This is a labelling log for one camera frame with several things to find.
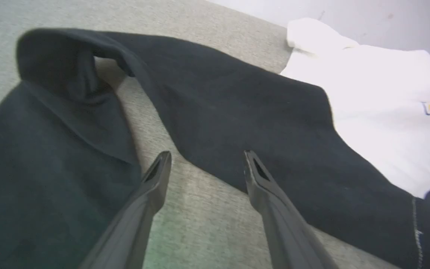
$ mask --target dark fabric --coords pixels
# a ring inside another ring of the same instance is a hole
[[[76,268],[139,185],[131,133],[94,56],[137,77],[196,166],[246,191],[243,150],[254,150],[311,225],[418,267],[413,197],[343,142],[321,88],[188,41],[46,29],[20,39],[22,81],[0,104],[0,268]],[[430,268],[430,207],[416,203]]]

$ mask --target folded black fabric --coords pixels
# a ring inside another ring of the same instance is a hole
[[[333,128],[324,91],[169,37],[35,30],[0,104],[0,268],[76,268],[140,183],[113,58],[180,153],[245,191],[254,150],[316,228],[399,267],[430,268],[430,203],[390,184]]]

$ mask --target white cloth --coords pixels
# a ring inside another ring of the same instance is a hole
[[[359,45],[326,24],[288,24],[293,52],[281,72],[322,87],[336,131],[392,184],[430,190],[430,55]]]

